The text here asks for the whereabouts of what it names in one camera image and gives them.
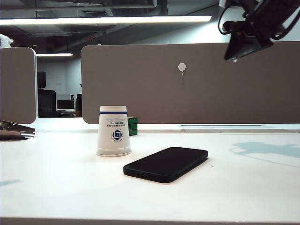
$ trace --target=wall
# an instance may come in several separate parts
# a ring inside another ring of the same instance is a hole
[[[229,39],[229,35],[219,33],[217,22],[210,22],[147,38],[134,44],[222,43],[229,42]]]
[[[37,61],[37,70],[46,72],[46,88],[56,94],[66,93],[66,64],[65,62]]]
[[[64,61],[38,61],[37,70],[46,72],[46,88],[55,90],[57,94],[81,93],[80,59]]]
[[[81,93],[81,64],[80,59],[70,60],[66,63],[66,92],[74,95]]]

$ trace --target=cup logo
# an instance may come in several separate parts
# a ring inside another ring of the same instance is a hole
[[[122,137],[123,137],[123,134],[120,130],[115,130],[113,133],[112,133],[112,139],[114,141],[121,141],[122,140]]]

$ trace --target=black smartphone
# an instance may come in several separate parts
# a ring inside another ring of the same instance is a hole
[[[204,162],[208,151],[170,147],[123,167],[125,175],[169,183]]]

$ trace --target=black chair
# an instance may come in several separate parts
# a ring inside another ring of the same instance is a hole
[[[54,90],[37,90],[38,116],[61,117],[61,113],[56,111],[56,92]]]
[[[83,101],[82,101],[82,94],[78,94],[75,103],[75,110],[76,116],[82,117],[83,116]]]

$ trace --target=desk surface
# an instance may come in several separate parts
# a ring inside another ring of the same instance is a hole
[[[1,142],[2,221],[300,224],[300,134],[140,130],[131,154],[99,157],[97,125],[82,118],[31,127],[35,138]],[[170,184],[123,174],[124,165],[170,146],[208,150],[209,159]]]

